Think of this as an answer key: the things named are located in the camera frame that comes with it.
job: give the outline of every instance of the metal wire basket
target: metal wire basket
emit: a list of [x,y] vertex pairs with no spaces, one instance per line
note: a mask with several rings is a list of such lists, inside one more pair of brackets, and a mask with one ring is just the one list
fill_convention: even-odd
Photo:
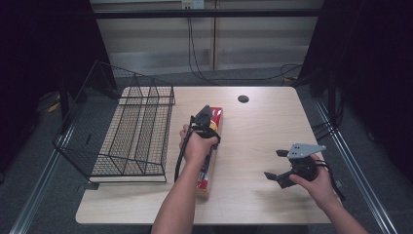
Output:
[[53,144],[90,181],[166,181],[173,104],[172,85],[97,61]]

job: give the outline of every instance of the gray carpet floor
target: gray carpet floor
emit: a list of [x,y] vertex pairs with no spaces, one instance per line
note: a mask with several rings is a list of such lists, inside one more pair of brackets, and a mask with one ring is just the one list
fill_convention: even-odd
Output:
[[[278,68],[243,69],[204,72],[208,79],[221,86],[279,86],[280,77],[260,80],[280,74]],[[209,82],[191,73],[156,76],[174,86],[210,86]],[[322,122],[308,86],[296,89],[311,125]],[[8,233],[34,188],[39,175],[54,150],[52,139],[61,125],[59,109],[45,110],[56,95],[39,102],[37,125],[21,148],[18,157],[6,172],[5,182],[0,185],[0,233]],[[386,150],[378,142],[371,141],[364,123],[350,106],[345,105],[343,121],[339,127],[344,139],[355,154],[373,190],[389,212],[398,233],[411,233],[413,227],[413,186],[390,162]],[[353,214],[370,233],[382,233],[375,217],[369,210],[357,184],[347,168],[331,136],[319,144],[327,146],[322,154],[340,179],[340,188],[347,201],[344,207]],[[33,218],[28,233],[147,233],[148,226],[138,225],[82,225],[75,215],[87,181],[64,158],[60,158],[46,194]],[[331,224],[303,226],[263,226],[259,233],[335,233]],[[195,226],[193,233],[213,233],[209,226]]]

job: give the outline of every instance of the wooden table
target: wooden table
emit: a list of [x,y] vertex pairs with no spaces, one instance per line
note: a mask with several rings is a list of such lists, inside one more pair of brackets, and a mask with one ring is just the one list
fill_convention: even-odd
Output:
[[[307,191],[281,189],[264,172],[290,170],[277,149],[294,142],[316,144],[301,102],[292,88],[175,87],[165,183],[102,183],[86,190],[76,220],[85,224],[151,224],[173,185],[179,131],[206,104],[223,107],[222,140],[208,200],[198,199],[195,224],[328,223]],[[238,96],[249,97],[240,103]]]

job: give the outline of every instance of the electrical outlet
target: electrical outlet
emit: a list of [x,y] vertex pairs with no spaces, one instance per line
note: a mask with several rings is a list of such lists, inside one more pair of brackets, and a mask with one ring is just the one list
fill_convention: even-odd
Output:
[[190,10],[192,9],[192,0],[181,0],[182,2],[182,9],[183,10]]
[[192,1],[192,8],[193,9],[204,9],[205,8],[205,0],[193,0]]

